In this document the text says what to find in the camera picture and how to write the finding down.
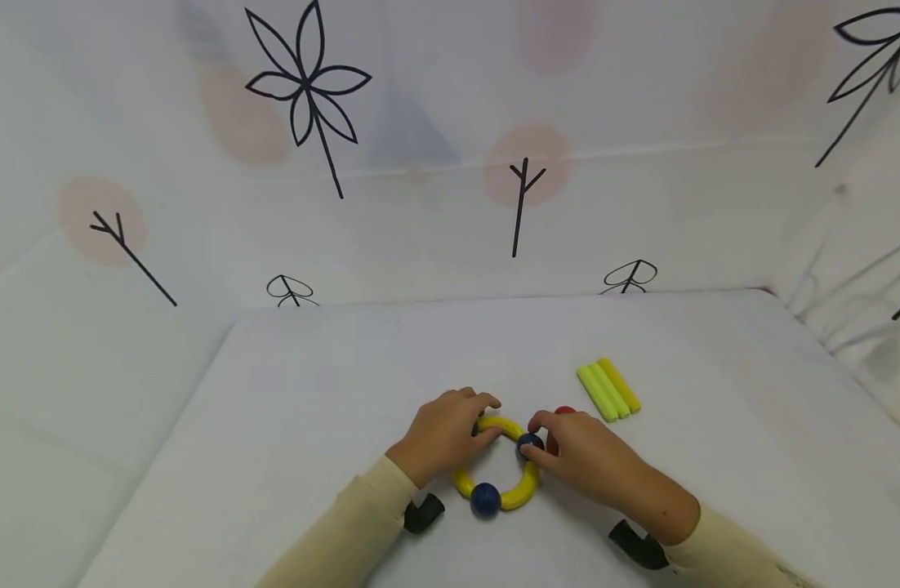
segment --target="long sleeve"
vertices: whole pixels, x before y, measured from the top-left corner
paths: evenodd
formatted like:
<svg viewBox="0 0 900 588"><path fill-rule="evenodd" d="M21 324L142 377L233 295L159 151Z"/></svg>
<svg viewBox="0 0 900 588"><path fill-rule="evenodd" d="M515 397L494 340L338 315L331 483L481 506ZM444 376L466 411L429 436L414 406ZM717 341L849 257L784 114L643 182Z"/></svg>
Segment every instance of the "long sleeve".
<svg viewBox="0 0 900 588"><path fill-rule="evenodd" d="M672 568L701 588L818 588L721 513L702 504L691 537L664 546Z"/></svg>
<svg viewBox="0 0 900 588"><path fill-rule="evenodd" d="M382 457L283 553L256 588L354 588L394 543L417 487Z"/></svg>

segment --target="yellow ring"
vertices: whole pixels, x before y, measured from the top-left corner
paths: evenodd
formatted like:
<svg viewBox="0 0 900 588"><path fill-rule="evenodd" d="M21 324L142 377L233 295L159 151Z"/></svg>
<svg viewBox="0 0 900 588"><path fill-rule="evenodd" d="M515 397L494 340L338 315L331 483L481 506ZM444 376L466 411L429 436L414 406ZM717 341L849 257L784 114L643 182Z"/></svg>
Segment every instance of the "yellow ring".
<svg viewBox="0 0 900 588"><path fill-rule="evenodd" d="M513 441L518 441L519 437L522 437L522 435L525 434L522 427L519 427L516 423L508 419L503 419L503 417L500 416L483 416L482 419L476 421L476 425L479 426L480 432L491 427L499 427L503 430L503 434ZM473 489L476 488L476 484L471 480L470 473L466 468L460 468L455 471L452 475L452 482L456 484L460 494L466 500L469 500L470 496L473 495ZM541 471L538 469L538 466L530 461L526 461L525 470L522 473L522 480L516 484L516 487L501 494L501 508L504 511L511 511L519 508L532 497L532 494L535 494L535 489L538 488L540 482Z"/></svg>

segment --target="hand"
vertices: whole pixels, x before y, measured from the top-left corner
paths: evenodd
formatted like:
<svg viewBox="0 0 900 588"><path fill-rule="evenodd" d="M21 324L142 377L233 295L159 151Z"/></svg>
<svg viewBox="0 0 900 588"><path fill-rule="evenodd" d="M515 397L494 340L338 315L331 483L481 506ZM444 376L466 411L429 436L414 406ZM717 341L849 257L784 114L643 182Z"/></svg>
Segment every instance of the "hand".
<svg viewBox="0 0 900 588"><path fill-rule="evenodd" d="M528 429L537 433L542 427L549 432L547 452L531 444L522 446L522 453L539 468L613 509L622 511L638 494L638 481L648 465L603 422L585 412L555 415L539 410Z"/></svg>
<svg viewBox="0 0 900 588"><path fill-rule="evenodd" d="M450 473L499 439L501 429L488 428L471 437L473 423L487 408L503 406L492 394L471 388L443 392L414 416L404 439L385 455L414 482L425 487L433 478Z"/></svg>
<svg viewBox="0 0 900 588"><path fill-rule="evenodd" d="M529 443L520 449L539 468L592 501L621 511L663 545L677 545L695 531L702 516L696 497L644 462L603 422L585 412L539 410L528 429L537 433L542 427L549 432L548 451Z"/></svg>

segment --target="yellow-green stick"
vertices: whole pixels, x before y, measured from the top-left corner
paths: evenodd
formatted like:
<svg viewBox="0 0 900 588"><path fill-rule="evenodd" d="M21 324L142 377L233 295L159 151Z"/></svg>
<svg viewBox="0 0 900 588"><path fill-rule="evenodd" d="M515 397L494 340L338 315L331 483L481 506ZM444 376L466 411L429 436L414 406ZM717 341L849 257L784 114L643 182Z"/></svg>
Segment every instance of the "yellow-green stick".
<svg viewBox="0 0 900 588"><path fill-rule="evenodd" d="M626 419L630 415L630 407L627 407L627 403L623 401L623 397L617 391L617 387L613 385L610 378L604 373L604 368L598 363L592 363L590 370L594 374L594 379L600 384L600 388L607 392L607 399L613 404L613 408L617 409L617 414L621 419Z"/></svg>
<svg viewBox="0 0 900 588"><path fill-rule="evenodd" d="M600 358L597 361L597 365L600 366L600 369L604 370L604 373L607 374L607 377L610 378L610 381L616 386L617 392L621 394L623 400L627 403L627 407L630 407L630 412L639 412L643 407L643 404L639 402L639 399L636 398L635 394L632 394L630 386L627 385L626 380L623 379L623 376L621 376L621 373L617 368L610 363L610 359Z"/></svg>
<svg viewBox="0 0 900 588"><path fill-rule="evenodd" d="M619 417L617 409L613 408L610 398L607 398L606 390L600 388L600 384L594 378L594 373L590 370L590 366L581 365L577 369L577 376L581 378L581 383L584 384L587 395L594 401L594 406L597 407L597 411L604 417L604 420L606 422L616 421Z"/></svg>

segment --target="white backdrop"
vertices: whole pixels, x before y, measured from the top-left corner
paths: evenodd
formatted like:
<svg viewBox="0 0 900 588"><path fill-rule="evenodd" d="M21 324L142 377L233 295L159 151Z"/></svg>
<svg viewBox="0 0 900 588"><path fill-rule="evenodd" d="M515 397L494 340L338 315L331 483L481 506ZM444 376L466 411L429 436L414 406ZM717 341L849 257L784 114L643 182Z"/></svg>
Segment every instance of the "white backdrop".
<svg viewBox="0 0 900 588"><path fill-rule="evenodd" d="M0 586L76 583L245 308L767 285L893 6L322 0L314 68L306 0L1 0Z"/></svg>
<svg viewBox="0 0 900 588"><path fill-rule="evenodd" d="M800 235L780 298L900 425L900 101Z"/></svg>

